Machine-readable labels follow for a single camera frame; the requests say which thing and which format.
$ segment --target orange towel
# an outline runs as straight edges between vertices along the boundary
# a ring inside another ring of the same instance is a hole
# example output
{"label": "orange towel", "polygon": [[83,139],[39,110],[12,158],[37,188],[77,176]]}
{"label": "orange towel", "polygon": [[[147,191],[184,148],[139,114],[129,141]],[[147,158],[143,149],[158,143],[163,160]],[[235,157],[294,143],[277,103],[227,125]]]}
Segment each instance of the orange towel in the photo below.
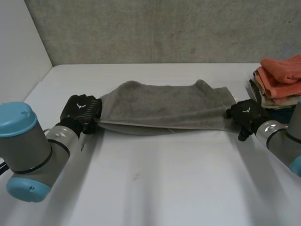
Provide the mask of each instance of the orange towel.
{"label": "orange towel", "polygon": [[261,85],[267,97],[272,98],[277,104],[285,101],[288,96],[301,95],[301,81],[297,81],[293,84],[279,83],[275,77],[263,67],[259,67],[257,71],[259,75],[256,75],[256,80]]}
{"label": "orange towel", "polygon": [[301,54],[286,60],[265,58],[260,64],[280,83],[292,84],[301,79]]}

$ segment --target stack of towels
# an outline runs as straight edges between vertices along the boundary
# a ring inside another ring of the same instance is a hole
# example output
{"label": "stack of towels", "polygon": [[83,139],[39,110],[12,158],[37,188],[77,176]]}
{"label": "stack of towels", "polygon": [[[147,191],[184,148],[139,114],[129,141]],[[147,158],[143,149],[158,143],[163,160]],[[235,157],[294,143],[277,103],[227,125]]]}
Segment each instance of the stack of towels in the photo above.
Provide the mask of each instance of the stack of towels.
{"label": "stack of towels", "polygon": [[290,119],[301,96],[301,54],[286,60],[265,58],[260,63],[262,66],[250,80],[257,102],[268,109],[270,115],[282,112]]}

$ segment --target light blue cap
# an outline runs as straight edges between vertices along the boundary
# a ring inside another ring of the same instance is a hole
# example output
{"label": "light blue cap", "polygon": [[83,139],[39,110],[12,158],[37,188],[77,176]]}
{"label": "light blue cap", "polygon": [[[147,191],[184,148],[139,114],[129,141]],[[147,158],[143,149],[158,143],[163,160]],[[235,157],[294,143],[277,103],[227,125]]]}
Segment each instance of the light blue cap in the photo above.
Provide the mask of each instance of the light blue cap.
{"label": "light blue cap", "polygon": [[36,180],[28,178],[11,178],[6,184],[8,193],[25,202],[43,201],[51,188]]}
{"label": "light blue cap", "polygon": [[31,130],[37,124],[32,108],[23,102],[0,105],[0,137],[13,137]]}
{"label": "light blue cap", "polygon": [[297,157],[290,165],[290,170],[301,177],[301,156]]}

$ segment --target gray towel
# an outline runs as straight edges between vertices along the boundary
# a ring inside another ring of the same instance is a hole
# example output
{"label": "gray towel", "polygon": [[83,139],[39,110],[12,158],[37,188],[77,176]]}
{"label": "gray towel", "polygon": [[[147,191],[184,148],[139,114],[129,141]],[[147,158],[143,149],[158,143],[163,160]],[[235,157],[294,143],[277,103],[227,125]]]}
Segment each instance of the gray towel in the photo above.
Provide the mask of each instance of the gray towel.
{"label": "gray towel", "polygon": [[238,131],[225,119],[235,100],[226,87],[203,80],[192,86],[151,86],[128,81],[101,97],[100,127],[129,134],[157,135],[189,129]]}

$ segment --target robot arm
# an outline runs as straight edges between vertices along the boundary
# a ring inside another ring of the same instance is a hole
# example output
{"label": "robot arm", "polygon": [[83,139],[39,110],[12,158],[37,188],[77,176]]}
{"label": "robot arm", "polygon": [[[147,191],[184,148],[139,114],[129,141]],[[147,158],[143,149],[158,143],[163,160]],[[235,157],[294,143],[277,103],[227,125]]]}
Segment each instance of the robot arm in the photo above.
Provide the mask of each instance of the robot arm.
{"label": "robot arm", "polygon": [[301,177],[300,115],[300,101],[288,127],[278,121],[269,120],[267,112],[254,100],[238,102],[227,110],[228,118],[233,118],[242,126],[239,140],[244,141],[254,133],[264,146],[299,177]]}
{"label": "robot arm", "polygon": [[92,96],[72,96],[56,124],[44,132],[25,103],[0,105],[0,157],[13,176],[7,191],[26,202],[40,202],[50,192],[73,151],[81,132],[93,134],[102,102]]}

